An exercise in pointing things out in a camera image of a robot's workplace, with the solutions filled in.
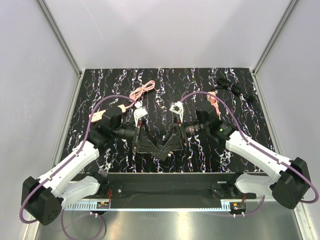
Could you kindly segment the wooden red socket power strip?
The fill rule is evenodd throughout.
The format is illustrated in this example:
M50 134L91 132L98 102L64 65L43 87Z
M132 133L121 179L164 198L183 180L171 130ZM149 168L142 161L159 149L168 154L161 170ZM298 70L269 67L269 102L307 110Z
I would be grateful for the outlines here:
M209 95L207 95L207 96L212 96L212 97L214 97L216 99L216 93L214 91L210 91L208 93L209 93ZM211 104L211 105L213 107L214 107L214 105L219 105L219 101L216 99L216 103L215 104Z

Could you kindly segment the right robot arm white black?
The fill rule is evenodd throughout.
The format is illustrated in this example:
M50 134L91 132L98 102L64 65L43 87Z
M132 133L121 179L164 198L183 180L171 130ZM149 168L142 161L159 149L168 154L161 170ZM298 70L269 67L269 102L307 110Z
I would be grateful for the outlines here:
M230 197L236 199L243 194L273 197L287 209L294 209L298 203L304 202L304 195L309 189L315 193L314 200L319 199L319 193L311 182L307 163L303 159L297 157L292 160L267 149L235 126L220 120L215 109L198 109L196 120L191 122L183 122L182 107L174 105L170 111L177 115L177 137L182 144L192 136L206 134L264 172L264 175L234 174L221 188Z

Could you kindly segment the pink plug adapter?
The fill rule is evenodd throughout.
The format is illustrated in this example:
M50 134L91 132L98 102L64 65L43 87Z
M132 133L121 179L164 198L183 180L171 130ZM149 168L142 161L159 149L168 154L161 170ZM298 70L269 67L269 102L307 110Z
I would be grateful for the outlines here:
M207 100L213 105L217 102L215 97L212 97L210 95L207 96Z

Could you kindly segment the pink square charger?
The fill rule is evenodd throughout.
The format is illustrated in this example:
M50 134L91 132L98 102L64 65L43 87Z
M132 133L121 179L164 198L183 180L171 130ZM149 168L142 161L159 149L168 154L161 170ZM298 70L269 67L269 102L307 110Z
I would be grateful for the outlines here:
M214 105L214 108L216 110L218 118L221 119L221 113L220 113L220 110L219 110L219 106L216 104L216 105Z

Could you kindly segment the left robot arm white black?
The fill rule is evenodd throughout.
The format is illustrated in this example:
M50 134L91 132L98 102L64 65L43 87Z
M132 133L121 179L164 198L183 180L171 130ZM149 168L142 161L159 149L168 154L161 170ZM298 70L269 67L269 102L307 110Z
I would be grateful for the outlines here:
M78 200L94 195L103 198L108 193L106 183L96 176L87 176L83 180L71 183L71 180L88 164L97 160L114 138L129 139L142 125L142 119L148 114L144 106L136 106L133 112L134 123L123 123L125 109L112 107L90 116L89 130L84 140L58 165L38 178L29 176L22 184L20 220L25 224L39 222L44 226L52 223L61 211ZM34 219L24 219L27 211Z

